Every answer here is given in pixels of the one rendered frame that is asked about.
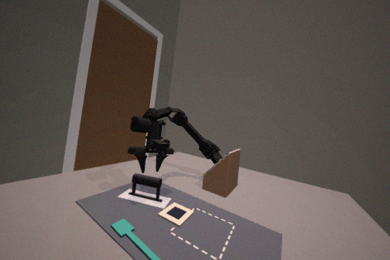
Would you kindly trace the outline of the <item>teal small trowel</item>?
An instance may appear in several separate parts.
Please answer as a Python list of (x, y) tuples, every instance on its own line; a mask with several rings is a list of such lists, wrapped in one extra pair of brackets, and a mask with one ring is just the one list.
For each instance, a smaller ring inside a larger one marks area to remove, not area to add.
[(161, 260), (153, 251), (151, 251), (134, 233), (133, 226), (123, 219), (119, 222), (111, 224), (111, 228), (122, 238), (127, 236), (128, 239), (142, 252), (149, 260)]

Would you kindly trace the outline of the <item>cream square tile with dark blue square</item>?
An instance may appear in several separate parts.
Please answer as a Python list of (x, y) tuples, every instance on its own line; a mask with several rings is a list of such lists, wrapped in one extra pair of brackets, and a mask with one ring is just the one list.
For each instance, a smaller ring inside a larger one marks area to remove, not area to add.
[(159, 212), (158, 216), (180, 227), (193, 213), (193, 210), (173, 202)]

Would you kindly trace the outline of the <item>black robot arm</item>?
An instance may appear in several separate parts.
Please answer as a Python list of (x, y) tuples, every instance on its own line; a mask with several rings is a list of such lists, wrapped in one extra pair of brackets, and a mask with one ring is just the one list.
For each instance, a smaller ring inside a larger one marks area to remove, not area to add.
[[(176, 114), (171, 118), (169, 115), (172, 112)], [(130, 129), (132, 132), (142, 132), (148, 134), (159, 134), (162, 132), (162, 125), (166, 125), (160, 118), (168, 117), (169, 120), (178, 126), (182, 126), (190, 136), (199, 144), (199, 150), (207, 159), (211, 159), (214, 165), (220, 161), (223, 157), (219, 153), (220, 148), (212, 143), (210, 140), (204, 139), (200, 133), (188, 122), (187, 116), (179, 108), (162, 108), (156, 110), (155, 108), (149, 108), (146, 113), (140, 118), (137, 116), (132, 117)], [(166, 151), (169, 148), (170, 142), (168, 139), (161, 141), (154, 139), (153, 136), (149, 138), (147, 149), (153, 148), (157, 152)]]

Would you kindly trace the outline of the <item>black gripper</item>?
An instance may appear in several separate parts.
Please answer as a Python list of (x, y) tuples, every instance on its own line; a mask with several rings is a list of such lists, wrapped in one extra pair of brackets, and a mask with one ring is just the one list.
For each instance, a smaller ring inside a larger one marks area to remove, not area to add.
[(153, 136), (154, 139), (159, 139), (159, 140), (163, 139), (163, 137), (161, 137), (161, 135), (159, 135), (159, 134), (148, 134), (145, 137), (147, 139), (145, 148), (135, 147), (135, 146), (130, 146), (128, 148), (128, 154), (132, 154), (132, 155), (136, 156), (137, 160), (139, 161), (139, 165), (140, 165), (140, 169), (141, 169), (142, 173), (145, 172), (145, 159), (147, 157), (145, 155), (146, 153), (158, 153), (158, 155), (156, 155), (156, 172), (159, 171), (159, 168), (160, 168), (163, 160), (168, 155), (173, 155), (173, 153), (174, 153), (173, 148), (166, 148), (165, 152), (164, 151), (157, 152), (153, 148), (151, 148), (151, 150), (147, 149), (148, 141), (149, 141), (149, 138), (151, 136)]

